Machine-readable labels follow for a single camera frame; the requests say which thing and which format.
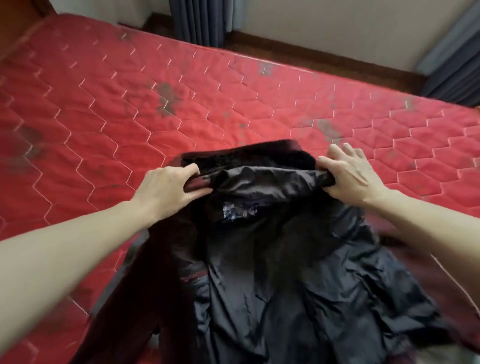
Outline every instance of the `blue curtain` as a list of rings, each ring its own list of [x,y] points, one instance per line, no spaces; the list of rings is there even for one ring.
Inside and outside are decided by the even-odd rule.
[[[221,47],[225,34],[240,29],[244,0],[169,0],[177,39]]]
[[[421,96],[469,107],[480,105],[480,0],[422,59],[417,72],[430,76]]]

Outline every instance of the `forearm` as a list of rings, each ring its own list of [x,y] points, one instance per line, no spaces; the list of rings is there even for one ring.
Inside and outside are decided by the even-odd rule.
[[[0,354],[143,227],[129,203],[0,242]]]
[[[480,219],[393,190],[366,208],[392,223],[402,241],[435,256],[480,304]]]

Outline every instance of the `person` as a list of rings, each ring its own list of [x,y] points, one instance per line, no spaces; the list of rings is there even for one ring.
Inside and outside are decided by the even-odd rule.
[[[327,193],[388,220],[398,238],[434,255],[480,303],[480,219],[388,189],[349,144],[331,145],[317,165],[335,177]],[[195,164],[151,170],[130,201],[0,242],[0,354],[122,242],[209,194],[183,191],[198,173]]]

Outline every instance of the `hexagonal pattern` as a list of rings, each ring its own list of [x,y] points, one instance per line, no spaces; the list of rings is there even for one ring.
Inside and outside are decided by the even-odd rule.
[[[0,74],[1,239],[129,199],[179,153],[279,138],[315,156],[348,142],[389,188],[480,216],[476,110],[72,15],[47,18]],[[127,248],[0,363],[67,363]]]

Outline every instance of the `person's left arm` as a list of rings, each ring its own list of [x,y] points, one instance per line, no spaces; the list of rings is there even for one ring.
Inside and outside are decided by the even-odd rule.
[[[151,170],[130,201],[0,242],[0,356],[120,244],[210,193],[183,192],[197,173]]]

